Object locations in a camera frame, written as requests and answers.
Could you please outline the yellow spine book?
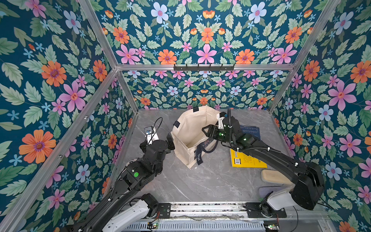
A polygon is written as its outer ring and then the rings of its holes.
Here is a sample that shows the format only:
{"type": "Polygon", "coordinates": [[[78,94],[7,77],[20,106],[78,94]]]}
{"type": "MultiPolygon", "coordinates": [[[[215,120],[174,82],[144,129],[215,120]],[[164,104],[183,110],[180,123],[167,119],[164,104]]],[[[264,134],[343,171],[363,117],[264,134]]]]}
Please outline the yellow spine book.
{"type": "Polygon", "coordinates": [[[247,156],[244,153],[230,149],[231,164],[235,168],[261,168],[266,169],[268,165],[256,158],[247,156]]]}

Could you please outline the cream canvas tote bag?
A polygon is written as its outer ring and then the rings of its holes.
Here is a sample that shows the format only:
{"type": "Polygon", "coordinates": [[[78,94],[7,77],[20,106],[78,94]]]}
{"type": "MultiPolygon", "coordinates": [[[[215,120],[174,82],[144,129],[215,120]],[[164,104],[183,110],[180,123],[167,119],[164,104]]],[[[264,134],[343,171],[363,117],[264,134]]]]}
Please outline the cream canvas tote bag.
{"type": "Polygon", "coordinates": [[[176,157],[187,167],[200,165],[202,156],[211,153],[216,140],[208,138],[202,129],[218,124],[220,111],[209,106],[195,107],[185,111],[175,122],[171,135],[176,157]]]}

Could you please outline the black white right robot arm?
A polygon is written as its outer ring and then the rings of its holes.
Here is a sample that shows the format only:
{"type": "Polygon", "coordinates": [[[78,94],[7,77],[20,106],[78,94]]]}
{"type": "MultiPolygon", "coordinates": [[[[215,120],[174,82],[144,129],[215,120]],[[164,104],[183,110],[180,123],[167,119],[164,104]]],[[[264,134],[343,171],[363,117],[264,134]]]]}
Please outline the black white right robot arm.
{"type": "Polygon", "coordinates": [[[324,178],[318,164],[303,163],[272,148],[258,137],[244,133],[240,127],[208,125],[202,129],[208,137],[228,143],[228,147],[247,156],[256,158],[288,178],[292,185],[280,191],[267,194],[258,211],[271,217],[286,207],[300,206],[313,210],[325,190],[324,178]]]}

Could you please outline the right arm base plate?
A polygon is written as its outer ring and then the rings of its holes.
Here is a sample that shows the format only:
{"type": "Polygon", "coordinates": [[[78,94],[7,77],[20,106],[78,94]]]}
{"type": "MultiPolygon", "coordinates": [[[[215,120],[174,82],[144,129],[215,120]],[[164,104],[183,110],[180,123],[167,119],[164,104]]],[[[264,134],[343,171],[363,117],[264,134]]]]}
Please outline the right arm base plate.
{"type": "Polygon", "coordinates": [[[284,209],[273,210],[269,205],[262,206],[261,203],[245,203],[243,208],[246,209],[249,218],[287,218],[284,209]]]}

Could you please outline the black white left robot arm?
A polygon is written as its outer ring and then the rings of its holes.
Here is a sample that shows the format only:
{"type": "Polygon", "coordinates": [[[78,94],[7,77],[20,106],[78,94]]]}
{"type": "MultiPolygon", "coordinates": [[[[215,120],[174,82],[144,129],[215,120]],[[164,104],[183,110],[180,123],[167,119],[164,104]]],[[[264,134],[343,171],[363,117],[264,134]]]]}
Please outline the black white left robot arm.
{"type": "Polygon", "coordinates": [[[165,157],[175,145],[168,134],[166,140],[158,139],[149,145],[143,142],[140,148],[144,155],[126,167],[103,200],[80,222],[63,227],[62,232],[102,232],[116,212],[162,172],[165,157]]]}

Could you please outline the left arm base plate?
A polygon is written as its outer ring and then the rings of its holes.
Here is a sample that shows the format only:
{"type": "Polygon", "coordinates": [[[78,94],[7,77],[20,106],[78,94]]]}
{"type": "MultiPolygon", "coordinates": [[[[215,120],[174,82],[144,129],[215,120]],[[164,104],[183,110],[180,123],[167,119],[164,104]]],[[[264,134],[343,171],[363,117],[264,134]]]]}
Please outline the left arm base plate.
{"type": "Polygon", "coordinates": [[[141,197],[147,204],[149,210],[146,218],[148,219],[159,219],[159,218],[170,218],[171,203],[159,203],[159,201],[150,193],[145,194],[141,197]]]}

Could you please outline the navy barcode back cover book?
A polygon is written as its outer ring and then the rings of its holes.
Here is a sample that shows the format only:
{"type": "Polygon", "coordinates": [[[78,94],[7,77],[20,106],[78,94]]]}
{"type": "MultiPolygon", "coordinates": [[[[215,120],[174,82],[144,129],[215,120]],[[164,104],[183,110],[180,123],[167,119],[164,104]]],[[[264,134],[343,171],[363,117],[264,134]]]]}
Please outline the navy barcode back cover book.
{"type": "Polygon", "coordinates": [[[258,139],[261,139],[260,128],[259,127],[241,125],[240,128],[241,128],[243,133],[251,134],[251,135],[257,137],[258,139]]]}

